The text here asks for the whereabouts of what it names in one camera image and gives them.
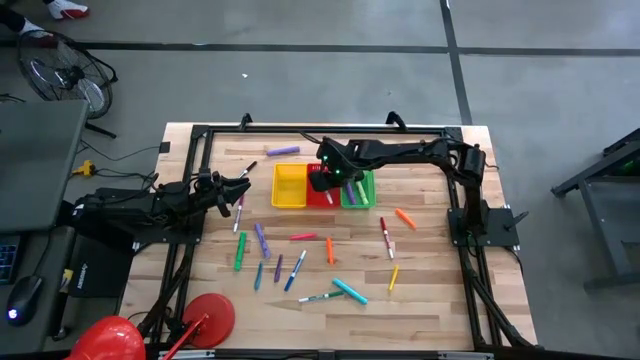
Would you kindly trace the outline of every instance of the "yellow bin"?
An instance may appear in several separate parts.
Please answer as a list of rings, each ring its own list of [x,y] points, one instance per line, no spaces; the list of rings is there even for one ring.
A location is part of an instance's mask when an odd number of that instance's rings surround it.
[[[275,164],[271,205],[283,209],[307,206],[307,164]]]

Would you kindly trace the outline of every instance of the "red lamp shade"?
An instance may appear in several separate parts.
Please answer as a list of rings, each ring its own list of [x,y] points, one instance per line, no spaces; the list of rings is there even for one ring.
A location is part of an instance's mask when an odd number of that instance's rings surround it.
[[[145,360],[144,340],[129,320],[109,316],[95,323],[71,349],[67,360]]]

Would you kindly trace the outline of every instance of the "plastic bin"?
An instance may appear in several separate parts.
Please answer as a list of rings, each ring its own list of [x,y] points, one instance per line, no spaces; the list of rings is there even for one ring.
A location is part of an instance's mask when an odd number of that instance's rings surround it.
[[[355,182],[351,182],[351,187],[353,188],[353,193],[356,196],[356,203],[354,205],[349,201],[349,196],[347,195],[346,187],[342,187],[340,189],[340,203],[342,207],[345,209],[368,209],[376,206],[376,184],[373,181],[373,172],[365,171],[364,179],[362,180],[362,187],[364,188],[364,193],[367,195],[367,200],[369,200],[369,204],[365,205],[362,203],[362,197],[360,196],[360,192],[358,191],[358,187]]]
[[[271,205],[283,209],[307,206],[307,164],[275,164]]]
[[[329,204],[327,194],[324,192],[317,192],[313,190],[311,181],[309,181],[309,173],[312,171],[320,170],[320,164],[308,164],[307,165],[307,206],[313,206],[318,208],[334,208],[340,206],[340,189],[330,189],[329,194],[333,200],[333,204]]]

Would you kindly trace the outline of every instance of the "keyboard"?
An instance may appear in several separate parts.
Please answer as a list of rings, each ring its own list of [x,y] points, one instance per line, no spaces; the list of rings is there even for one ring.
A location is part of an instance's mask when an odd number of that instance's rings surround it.
[[[10,285],[18,274],[20,235],[0,236],[0,285]]]

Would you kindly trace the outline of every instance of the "red lamp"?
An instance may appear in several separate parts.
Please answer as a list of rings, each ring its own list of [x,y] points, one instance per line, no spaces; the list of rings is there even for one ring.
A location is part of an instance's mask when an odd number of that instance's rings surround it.
[[[171,359],[187,340],[196,348],[208,349],[222,343],[233,330],[235,312],[231,301],[220,294],[195,298],[184,311],[182,320],[190,323],[164,359]],[[119,316],[95,323],[71,349],[67,360],[145,360],[144,339],[136,326]]]

